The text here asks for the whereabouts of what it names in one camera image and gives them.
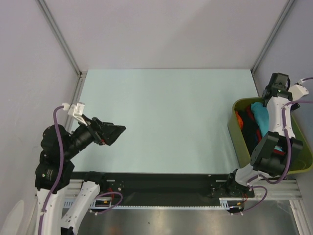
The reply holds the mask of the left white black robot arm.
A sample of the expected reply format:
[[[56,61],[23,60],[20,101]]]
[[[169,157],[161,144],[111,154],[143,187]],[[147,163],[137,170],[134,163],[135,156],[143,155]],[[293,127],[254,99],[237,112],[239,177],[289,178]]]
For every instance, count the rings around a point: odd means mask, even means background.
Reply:
[[[79,194],[66,214],[62,214],[66,192],[74,170],[71,159],[91,143],[112,145],[126,130],[125,126],[86,118],[78,128],[69,133],[62,125],[54,123],[43,132],[40,163],[35,171],[37,190],[37,235],[76,235],[85,214],[97,196],[117,195],[110,189],[104,173],[90,171],[84,179]]]

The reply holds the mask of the turquoise t shirt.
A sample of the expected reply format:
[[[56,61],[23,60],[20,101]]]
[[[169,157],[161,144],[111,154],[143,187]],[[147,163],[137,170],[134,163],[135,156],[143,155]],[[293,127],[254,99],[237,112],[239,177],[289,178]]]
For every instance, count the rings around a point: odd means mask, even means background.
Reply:
[[[264,137],[269,131],[269,114],[266,107],[261,102],[251,104],[251,111],[254,115],[256,123],[259,126],[261,136]]]

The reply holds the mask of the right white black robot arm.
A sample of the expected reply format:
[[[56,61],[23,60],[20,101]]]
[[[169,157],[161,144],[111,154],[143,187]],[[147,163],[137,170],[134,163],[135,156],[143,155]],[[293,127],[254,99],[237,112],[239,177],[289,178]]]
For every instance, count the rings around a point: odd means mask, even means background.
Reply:
[[[290,86],[286,74],[272,74],[262,96],[262,106],[269,114],[269,130],[253,149],[251,157],[245,159],[246,165],[229,174],[225,190],[230,196],[254,189],[254,183],[260,180],[272,185],[283,181],[292,159],[303,148],[302,141],[295,138],[290,109],[300,102],[296,93],[303,90],[301,84]]]

